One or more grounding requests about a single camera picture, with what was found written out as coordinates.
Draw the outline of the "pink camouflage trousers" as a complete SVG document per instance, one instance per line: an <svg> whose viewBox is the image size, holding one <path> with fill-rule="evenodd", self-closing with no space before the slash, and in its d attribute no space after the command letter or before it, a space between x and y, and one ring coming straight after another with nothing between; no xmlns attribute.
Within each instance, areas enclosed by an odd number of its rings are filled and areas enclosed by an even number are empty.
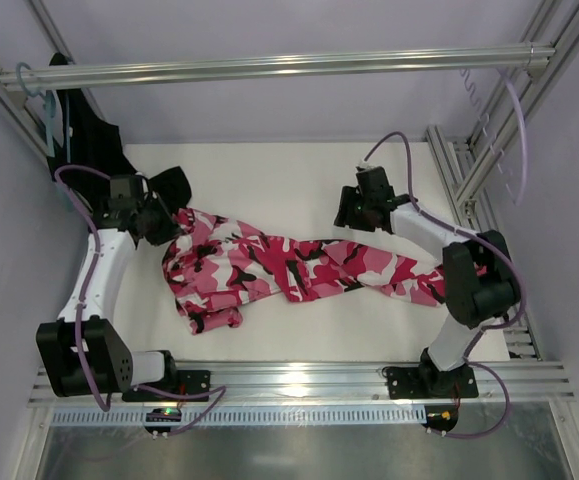
<svg viewBox="0 0 579 480"><path fill-rule="evenodd" d="M194 335L237 328L240 307L277 294L306 303L369 287L417 305L445 301L442 267L404 255L349 240L268 235L191 208L175 219L181 234L168 246L162 271Z"/></svg>

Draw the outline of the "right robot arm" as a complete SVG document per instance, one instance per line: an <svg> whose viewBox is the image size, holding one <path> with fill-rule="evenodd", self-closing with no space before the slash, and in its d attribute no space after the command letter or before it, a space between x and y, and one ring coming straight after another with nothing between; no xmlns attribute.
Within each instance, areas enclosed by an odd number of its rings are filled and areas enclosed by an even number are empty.
<svg viewBox="0 0 579 480"><path fill-rule="evenodd" d="M504 236L477 232L434 217L412 193L397 195L383 167L359 167L357 186L345 186L334 224L405 238L440 263L448 310L440 333L415 367L388 368L393 399L475 398L478 390L467 358L483 334L524 305L519 280Z"/></svg>

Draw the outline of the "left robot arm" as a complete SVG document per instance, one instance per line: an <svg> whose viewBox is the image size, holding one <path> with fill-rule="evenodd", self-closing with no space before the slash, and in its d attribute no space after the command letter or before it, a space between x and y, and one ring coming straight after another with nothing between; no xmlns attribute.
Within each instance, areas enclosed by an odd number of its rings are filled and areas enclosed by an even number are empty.
<svg viewBox="0 0 579 480"><path fill-rule="evenodd" d="M54 394L91 395L102 410L121 393L129 401L152 388L173 392L178 373L167 350L132 351L112 316L127 265L140 242L160 246L178 233L167 206L140 175L109 178L110 192L93 210L65 191L88 227L87 250L68 301L42 323L36 344Z"/></svg>

